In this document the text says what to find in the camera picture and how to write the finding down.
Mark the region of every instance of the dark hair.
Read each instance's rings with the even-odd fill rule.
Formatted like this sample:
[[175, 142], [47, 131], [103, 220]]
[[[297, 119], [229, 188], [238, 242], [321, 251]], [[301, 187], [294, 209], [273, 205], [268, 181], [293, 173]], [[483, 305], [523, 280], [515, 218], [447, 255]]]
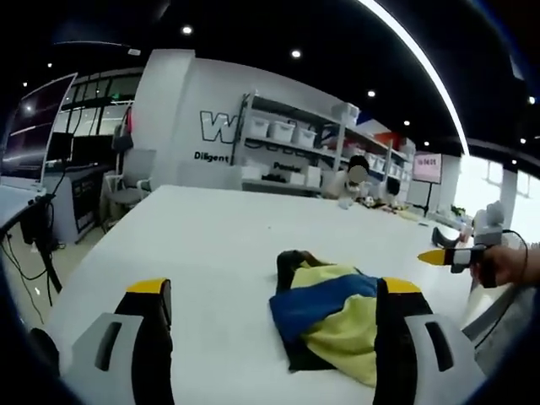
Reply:
[[362, 166], [365, 169], [365, 171], [367, 171], [368, 173], [370, 172], [370, 164], [365, 159], [365, 157], [362, 156], [361, 154], [356, 154], [355, 156], [351, 158], [351, 160], [348, 162], [347, 171], [351, 170], [355, 166]]

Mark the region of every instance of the black ceiling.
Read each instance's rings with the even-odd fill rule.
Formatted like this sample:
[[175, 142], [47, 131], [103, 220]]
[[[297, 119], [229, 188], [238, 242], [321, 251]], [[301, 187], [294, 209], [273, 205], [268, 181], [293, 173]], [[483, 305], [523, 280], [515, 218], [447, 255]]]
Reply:
[[[512, 4], [517, 7], [524, 1]], [[30, 17], [30, 24], [25, 23], [39, 28], [40, 35], [25, 32], [26, 45], [24, 41], [12, 45], [17, 55], [12, 60], [23, 62], [22, 66], [17, 62], [8, 87], [21, 92], [22, 81], [38, 85], [75, 70], [92, 73], [142, 66], [156, 47], [189, 48], [198, 57], [242, 63], [312, 85], [358, 105], [421, 148], [429, 140], [434, 149], [454, 154], [461, 150], [446, 106], [426, 72], [401, 40], [356, 0], [199, 0], [175, 1], [169, 7], [149, 0], [133, 3], [91, 0], [83, 7], [40, 6], [42, 13], [47, 10], [55, 17], [47, 22]], [[507, 41], [500, 36], [501, 26], [506, 33], [514, 32], [510, 28], [519, 19], [512, 17], [504, 25], [502, 2], [483, 3], [483, 10], [493, 5], [490, 21], [467, 0], [379, 0], [435, 66], [468, 138], [523, 149], [519, 138], [525, 137], [526, 151], [540, 159], [533, 141], [540, 135], [535, 122], [538, 106], [527, 104], [532, 90], [513, 76]], [[498, 24], [492, 24], [493, 15], [499, 15]], [[184, 24], [193, 27], [192, 36], [181, 35]], [[537, 73], [534, 63], [540, 52], [531, 47], [522, 27], [515, 30], [513, 44], [521, 47], [524, 59], [531, 55], [526, 70]], [[103, 45], [40, 50], [51, 38], [122, 43], [142, 49], [143, 55], [130, 57], [126, 47]], [[302, 50], [300, 60], [289, 56], [293, 48]], [[46, 67], [48, 62], [53, 68]], [[374, 99], [367, 97], [369, 89], [376, 91]], [[403, 125], [405, 120], [410, 127]], [[488, 158], [509, 159], [477, 149]]]

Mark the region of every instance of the blue towel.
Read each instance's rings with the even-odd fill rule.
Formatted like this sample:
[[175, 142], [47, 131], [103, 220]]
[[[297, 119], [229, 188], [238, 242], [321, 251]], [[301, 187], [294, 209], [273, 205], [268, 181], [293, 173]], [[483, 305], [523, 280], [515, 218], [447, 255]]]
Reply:
[[276, 328], [285, 342], [293, 342], [317, 322], [341, 311], [351, 295], [376, 297], [377, 282], [378, 278], [349, 274], [275, 295], [270, 310]]

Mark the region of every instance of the ceiling light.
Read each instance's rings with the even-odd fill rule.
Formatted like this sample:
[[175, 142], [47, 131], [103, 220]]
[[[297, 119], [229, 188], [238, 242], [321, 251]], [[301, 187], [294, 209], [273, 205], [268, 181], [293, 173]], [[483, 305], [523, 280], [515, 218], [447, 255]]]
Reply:
[[467, 146], [467, 140], [465, 139], [465, 132], [463, 131], [462, 123], [457, 115], [456, 107], [454, 106], [454, 103], [452, 103], [452, 99], [450, 98], [445, 85], [442, 83], [439, 74], [429, 61], [428, 57], [425, 55], [424, 51], [422, 51], [420, 48], [419, 44], [414, 41], [413, 37], [378, 2], [375, 0], [357, 1], [362, 3], [373, 14], [388, 25], [388, 27], [390, 27], [396, 33], [396, 35], [399, 36], [408, 49], [416, 56], [420, 64], [424, 67], [425, 72], [429, 75], [429, 78], [431, 78], [431, 81], [439, 91], [440, 97], [446, 104], [446, 108], [454, 121], [457, 135], [462, 143], [463, 153], [465, 155], [469, 155], [469, 147]]
[[191, 34], [193, 34], [193, 28], [190, 27], [189, 25], [184, 25], [182, 27], [182, 34], [183, 35], [191, 35]]

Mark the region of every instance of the floor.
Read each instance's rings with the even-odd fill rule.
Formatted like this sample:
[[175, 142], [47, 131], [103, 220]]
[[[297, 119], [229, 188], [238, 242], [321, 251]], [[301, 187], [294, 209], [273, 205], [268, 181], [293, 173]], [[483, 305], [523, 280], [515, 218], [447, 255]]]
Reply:
[[[102, 237], [103, 231], [99, 228], [95, 228], [92, 229], [77, 245], [66, 246], [64, 249], [57, 250], [53, 253], [54, 266], [62, 285], [65, 285], [68, 282], [69, 276], [73, 270]], [[9, 246], [6, 240], [3, 245], [6, 251], [9, 252]], [[12, 230], [11, 245], [16, 258], [20, 263], [21, 270], [27, 277], [32, 278], [43, 271], [43, 262], [39, 253], [23, 242], [18, 226], [14, 227]], [[8, 282], [11, 286], [15, 302], [19, 308], [21, 321], [29, 329], [32, 327], [42, 327], [44, 322], [46, 322], [51, 309], [47, 294], [46, 277], [42, 276], [35, 281], [25, 280], [23, 283], [23, 279], [16, 267], [6, 257], [4, 257], [3, 260], [7, 265]], [[54, 305], [57, 293], [52, 285], [50, 290], [52, 304]], [[471, 293], [469, 298], [467, 311], [462, 320], [462, 327], [465, 327], [486, 311], [489, 306], [499, 298], [504, 290], [505, 288], [487, 290], [481, 286], [477, 287]]]

